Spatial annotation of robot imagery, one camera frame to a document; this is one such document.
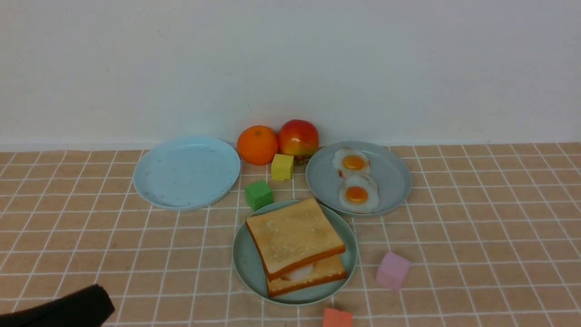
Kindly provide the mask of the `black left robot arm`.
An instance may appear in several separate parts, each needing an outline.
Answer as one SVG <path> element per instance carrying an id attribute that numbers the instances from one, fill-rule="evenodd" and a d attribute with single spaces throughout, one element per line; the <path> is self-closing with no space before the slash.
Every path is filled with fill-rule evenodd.
<path id="1" fill-rule="evenodd" d="M 2 314 L 2 327 L 101 327 L 115 312 L 107 291 L 99 284 L 40 306 Z"/>

